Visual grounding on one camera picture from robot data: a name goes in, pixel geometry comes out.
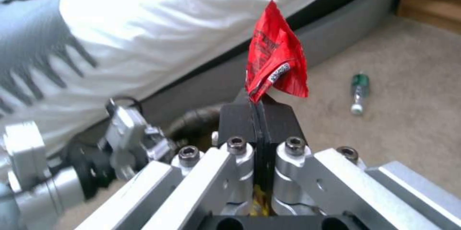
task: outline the black hose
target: black hose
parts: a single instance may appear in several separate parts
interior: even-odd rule
[[[174,141],[202,133],[205,129],[219,123],[219,113],[223,105],[223,103],[219,103],[188,111],[174,120],[163,132],[166,137]]]

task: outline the beige carpet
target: beige carpet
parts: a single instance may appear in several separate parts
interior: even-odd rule
[[[372,90],[363,117],[349,110],[359,71]],[[346,145],[368,166],[398,160],[461,197],[461,36],[392,17],[309,76],[309,98],[271,95],[293,106],[314,151]],[[67,212],[56,228],[75,228],[121,185]]]

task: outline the white fabric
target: white fabric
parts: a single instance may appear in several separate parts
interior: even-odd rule
[[[97,59],[92,68],[76,52],[78,77],[53,58],[66,81],[61,89],[39,72],[33,80],[45,99],[20,106],[2,123],[34,120],[48,152],[105,117],[104,102],[117,94],[144,98],[250,38],[270,0],[61,0],[71,33]],[[288,16],[314,0],[275,0]]]

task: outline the red candy wrapper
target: red candy wrapper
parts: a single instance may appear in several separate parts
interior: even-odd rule
[[[245,89],[258,102],[273,85],[298,97],[308,97],[303,47],[274,1],[258,20],[250,43]]]

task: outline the bed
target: bed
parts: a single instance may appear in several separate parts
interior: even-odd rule
[[[165,124],[232,99],[252,27],[270,0],[22,0],[0,5],[0,128],[38,125],[48,154],[97,135],[113,95]],[[395,0],[275,0],[313,66],[346,49]]]

